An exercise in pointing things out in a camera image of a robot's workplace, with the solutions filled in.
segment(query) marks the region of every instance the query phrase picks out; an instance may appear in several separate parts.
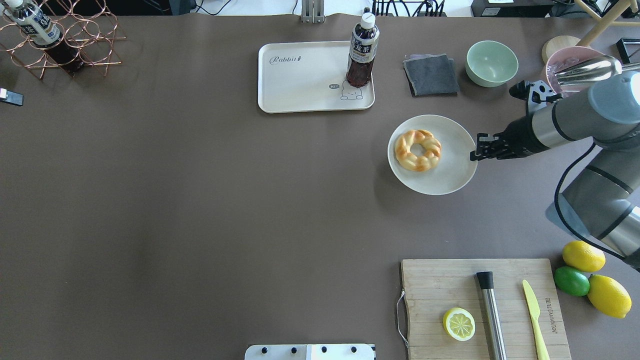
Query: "bottle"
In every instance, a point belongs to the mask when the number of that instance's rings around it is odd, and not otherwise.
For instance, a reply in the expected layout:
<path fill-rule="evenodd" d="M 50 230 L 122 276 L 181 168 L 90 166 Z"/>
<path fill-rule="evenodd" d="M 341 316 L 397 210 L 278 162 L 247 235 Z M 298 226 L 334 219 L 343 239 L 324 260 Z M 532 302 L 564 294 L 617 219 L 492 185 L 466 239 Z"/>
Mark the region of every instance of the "bottle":
<path fill-rule="evenodd" d="M 360 23 L 351 32 L 349 70 L 347 70 L 347 81 L 351 86 L 361 88 L 370 82 L 379 35 L 376 16 L 370 12 L 362 14 Z"/>
<path fill-rule="evenodd" d="M 84 66 L 80 50 L 67 44 L 58 25 L 32 0 L 3 0 L 3 3 L 7 7 L 4 14 L 62 69 L 74 74 Z"/>

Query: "folded gray cloth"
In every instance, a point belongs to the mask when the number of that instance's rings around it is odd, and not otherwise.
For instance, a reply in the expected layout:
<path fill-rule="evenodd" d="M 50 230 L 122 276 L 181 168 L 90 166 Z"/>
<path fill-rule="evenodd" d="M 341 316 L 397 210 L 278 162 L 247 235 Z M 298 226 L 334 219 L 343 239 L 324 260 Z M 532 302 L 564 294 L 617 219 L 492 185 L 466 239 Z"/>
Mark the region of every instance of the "folded gray cloth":
<path fill-rule="evenodd" d="M 453 59 L 448 59 L 446 54 L 411 55 L 403 65 L 414 96 L 453 94 L 460 90 Z"/>

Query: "braided bread ring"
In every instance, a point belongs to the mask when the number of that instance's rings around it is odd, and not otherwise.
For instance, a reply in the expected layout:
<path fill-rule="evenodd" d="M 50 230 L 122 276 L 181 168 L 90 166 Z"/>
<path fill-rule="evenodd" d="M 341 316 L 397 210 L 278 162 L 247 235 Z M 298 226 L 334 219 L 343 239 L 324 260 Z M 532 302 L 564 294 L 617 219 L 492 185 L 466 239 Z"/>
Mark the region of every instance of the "braided bread ring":
<path fill-rule="evenodd" d="M 424 148 L 422 156 L 411 152 L 415 143 Z M 442 145 L 429 131 L 409 130 L 396 140 L 396 159 L 407 170 L 427 171 L 438 165 L 441 149 Z"/>

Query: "wooden cutting board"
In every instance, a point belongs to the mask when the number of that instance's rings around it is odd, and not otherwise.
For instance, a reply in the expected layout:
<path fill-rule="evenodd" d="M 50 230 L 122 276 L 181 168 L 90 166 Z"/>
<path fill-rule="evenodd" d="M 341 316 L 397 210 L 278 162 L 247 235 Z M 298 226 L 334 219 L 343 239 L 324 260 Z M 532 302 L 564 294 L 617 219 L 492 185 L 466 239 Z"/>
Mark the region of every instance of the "wooden cutting board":
<path fill-rule="evenodd" d="M 536 345 L 525 300 L 526 279 L 540 305 L 540 329 L 553 360 L 571 360 L 564 322 L 548 259 L 405 259 L 405 290 L 409 360 L 490 360 L 484 306 L 476 272 L 493 272 L 495 298 L 507 358 L 536 360 Z M 462 307 L 476 320 L 468 341 L 450 337 L 442 325 L 444 313 Z"/>

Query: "copper wire bottle rack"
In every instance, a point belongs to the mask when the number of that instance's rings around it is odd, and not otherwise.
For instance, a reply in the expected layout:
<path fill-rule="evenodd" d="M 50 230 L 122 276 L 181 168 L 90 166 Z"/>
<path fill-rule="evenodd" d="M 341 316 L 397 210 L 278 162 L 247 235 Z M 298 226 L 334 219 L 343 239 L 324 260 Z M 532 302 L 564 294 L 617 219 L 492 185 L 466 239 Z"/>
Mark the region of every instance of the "copper wire bottle rack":
<path fill-rule="evenodd" d="M 79 3 L 93 1 L 99 11 L 95 15 L 82 16 L 74 13 Z M 122 64 L 122 59 L 115 51 L 116 41 L 127 37 L 118 25 L 118 18 L 107 7 L 106 0 L 42 0 L 38 2 L 45 13 L 53 14 L 52 3 L 56 3 L 65 15 L 51 16 L 51 20 L 60 27 L 65 35 L 64 41 L 70 47 L 78 49 L 84 67 L 91 67 L 107 76 L 112 65 Z M 24 67 L 36 78 L 42 80 L 49 69 L 60 69 L 60 65 L 50 59 L 41 49 L 20 31 L 19 26 L 5 14 L 6 24 L 0 23 L 0 49 L 4 49 L 14 64 Z"/>

